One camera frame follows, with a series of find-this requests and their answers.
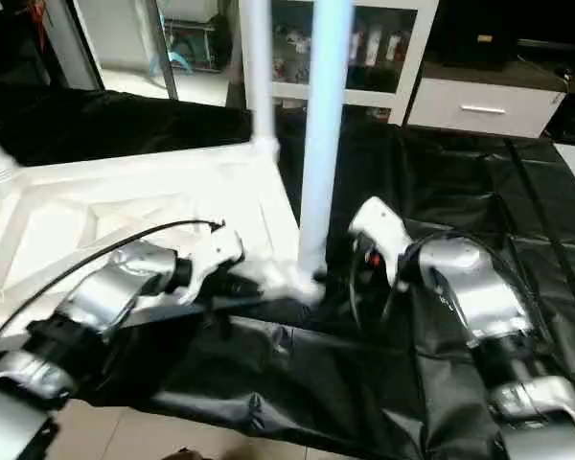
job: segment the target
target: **cabinet drawer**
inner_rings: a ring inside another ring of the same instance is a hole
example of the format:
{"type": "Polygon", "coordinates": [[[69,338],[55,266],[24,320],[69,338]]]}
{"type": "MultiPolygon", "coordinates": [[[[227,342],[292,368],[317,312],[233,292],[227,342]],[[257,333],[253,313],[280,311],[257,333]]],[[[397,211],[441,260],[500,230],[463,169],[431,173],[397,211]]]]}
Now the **cabinet drawer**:
{"type": "Polygon", "coordinates": [[[409,124],[539,137],[563,98],[539,89],[422,79],[409,124]]]}

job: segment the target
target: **black tarp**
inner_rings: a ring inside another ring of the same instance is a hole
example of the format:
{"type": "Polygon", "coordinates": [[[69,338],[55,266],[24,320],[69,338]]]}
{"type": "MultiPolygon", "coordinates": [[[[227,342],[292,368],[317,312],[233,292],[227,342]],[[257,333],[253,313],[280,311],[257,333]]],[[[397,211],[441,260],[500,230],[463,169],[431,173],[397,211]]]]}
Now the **black tarp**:
{"type": "MultiPolygon", "coordinates": [[[[277,120],[280,170],[299,210],[304,119],[277,120]]],[[[238,110],[111,92],[0,87],[0,143],[24,165],[246,140],[238,110]]],[[[533,290],[575,379],[575,178],[547,141],[397,129],[346,117],[328,254],[380,196],[414,237],[455,227],[487,241],[533,290]]],[[[366,305],[375,318],[387,292],[366,305]]],[[[87,399],[227,426],[364,458],[485,459],[496,425],[452,313],[421,289],[380,333],[358,335],[344,287],[315,308],[283,301],[121,337],[117,371],[87,399]]]]}

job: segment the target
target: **light blue pole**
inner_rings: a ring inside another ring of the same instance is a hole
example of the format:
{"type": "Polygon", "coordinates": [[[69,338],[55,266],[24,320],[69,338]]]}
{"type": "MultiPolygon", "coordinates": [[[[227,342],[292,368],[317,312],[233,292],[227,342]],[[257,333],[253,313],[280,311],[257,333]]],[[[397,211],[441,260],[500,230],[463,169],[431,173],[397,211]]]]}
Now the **light blue pole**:
{"type": "Polygon", "coordinates": [[[315,0],[298,250],[307,273],[325,268],[353,20],[353,0],[315,0]]]}

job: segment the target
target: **white shelf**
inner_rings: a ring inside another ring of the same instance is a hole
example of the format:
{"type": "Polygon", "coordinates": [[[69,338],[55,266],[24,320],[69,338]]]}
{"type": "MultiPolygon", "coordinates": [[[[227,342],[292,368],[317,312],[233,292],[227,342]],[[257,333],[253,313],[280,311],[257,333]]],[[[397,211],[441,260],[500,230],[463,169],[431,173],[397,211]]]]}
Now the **white shelf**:
{"type": "MultiPolygon", "coordinates": [[[[285,0],[290,2],[312,3],[314,0],[285,0]]],[[[421,8],[429,7],[430,0],[354,0],[354,5],[357,7],[372,7],[372,8],[395,8],[397,10],[419,10],[421,8]]]]}
{"type": "MultiPolygon", "coordinates": [[[[312,0],[286,0],[291,2],[311,2],[312,0]]],[[[408,106],[411,92],[415,84],[418,69],[424,55],[424,49],[428,41],[430,28],[434,14],[436,13],[438,0],[353,0],[357,7],[387,8],[395,10],[411,10],[416,12],[415,23],[411,31],[406,57],[402,64],[402,70],[396,91],[384,93],[379,91],[365,91],[356,89],[345,90],[345,104],[361,105],[367,107],[389,108],[390,117],[388,123],[400,125],[408,106]]],[[[245,93],[247,106],[251,107],[252,93],[255,91],[249,82],[248,62],[251,59],[246,44],[248,43],[249,31],[242,21],[248,15],[249,0],[240,0],[241,7],[241,32],[243,43],[243,66],[245,74],[245,93]]],[[[272,93],[276,98],[306,100],[309,98],[309,88],[306,84],[273,82],[272,93]]]]}
{"type": "MultiPolygon", "coordinates": [[[[309,98],[309,86],[306,84],[274,81],[272,83],[272,95],[275,98],[307,100],[309,98]]],[[[348,105],[392,108],[392,106],[395,104],[395,101],[396,94],[394,93],[365,91],[360,89],[345,90],[345,104],[348,105]]]]}

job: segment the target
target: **glass cabinet door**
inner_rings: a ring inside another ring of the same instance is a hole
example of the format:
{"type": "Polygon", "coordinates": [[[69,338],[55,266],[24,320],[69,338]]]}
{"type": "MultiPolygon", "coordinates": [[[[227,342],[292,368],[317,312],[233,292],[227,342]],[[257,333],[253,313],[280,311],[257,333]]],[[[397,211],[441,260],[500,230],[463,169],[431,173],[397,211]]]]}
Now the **glass cabinet door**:
{"type": "MultiPolygon", "coordinates": [[[[356,6],[347,89],[396,93],[417,12],[356,6]]],[[[273,80],[309,83],[313,3],[272,1],[273,80]]]]}

